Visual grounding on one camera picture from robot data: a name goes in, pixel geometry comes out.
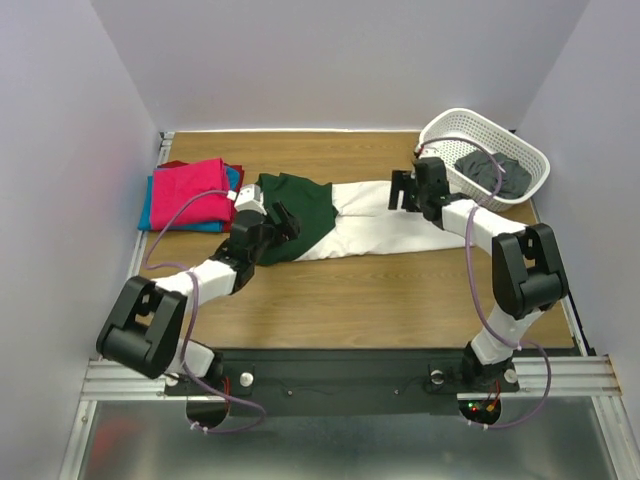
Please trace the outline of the white and green t-shirt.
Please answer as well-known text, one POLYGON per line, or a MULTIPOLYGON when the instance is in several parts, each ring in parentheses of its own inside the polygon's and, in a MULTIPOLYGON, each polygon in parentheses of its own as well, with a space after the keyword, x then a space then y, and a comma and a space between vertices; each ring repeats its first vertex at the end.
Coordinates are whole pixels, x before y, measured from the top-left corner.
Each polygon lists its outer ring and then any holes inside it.
POLYGON ((388 180, 318 184, 262 173, 257 185, 266 204, 282 203, 300 224, 299 237, 268 249, 262 266, 464 246, 462 237, 439 229, 421 213, 390 210, 388 180))

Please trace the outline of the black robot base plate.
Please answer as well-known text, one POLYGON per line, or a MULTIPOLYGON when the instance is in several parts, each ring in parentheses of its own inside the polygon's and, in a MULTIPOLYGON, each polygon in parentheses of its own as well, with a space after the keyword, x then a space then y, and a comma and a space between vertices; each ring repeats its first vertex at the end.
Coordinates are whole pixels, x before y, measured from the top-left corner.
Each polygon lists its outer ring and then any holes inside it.
POLYGON ((224 349, 213 379, 276 416, 457 415, 462 398, 519 389, 515 366, 461 349, 224 349))

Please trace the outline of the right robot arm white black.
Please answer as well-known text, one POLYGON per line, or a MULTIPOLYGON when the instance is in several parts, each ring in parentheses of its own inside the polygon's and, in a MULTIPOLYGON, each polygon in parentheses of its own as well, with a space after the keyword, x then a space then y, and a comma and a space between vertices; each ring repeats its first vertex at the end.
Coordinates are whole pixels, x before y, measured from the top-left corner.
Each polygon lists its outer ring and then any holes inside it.
POLYGON ((419 213, 441 230, 464 239, 475 305, 479 301, 471 248, 490 255, 495 304, 490 314, 478 314, 482 329, 465 347, 460 366, 466 387, 484 389, 507 370, 529 328, 568 294, 553 229, 543 223, 508 220, 462 193, 452 193, 444 162, 437 157, 420 158, 413 169, 392 172, 388 208, 419 213))

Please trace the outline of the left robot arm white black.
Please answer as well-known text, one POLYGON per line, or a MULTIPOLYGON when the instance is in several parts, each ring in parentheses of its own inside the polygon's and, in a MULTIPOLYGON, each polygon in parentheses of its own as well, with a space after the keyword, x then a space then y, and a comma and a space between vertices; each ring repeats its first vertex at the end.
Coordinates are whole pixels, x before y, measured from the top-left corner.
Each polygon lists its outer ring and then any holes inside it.
POLYGON ((264 213, 238 212, 227 240, 200 265, 162 279, 129 278, 98 335, 96 350, 147 378, 158 378, 184 344, 185 313, 240 291, 268 249, 299 233, 299 221, 281 202, 264 213))

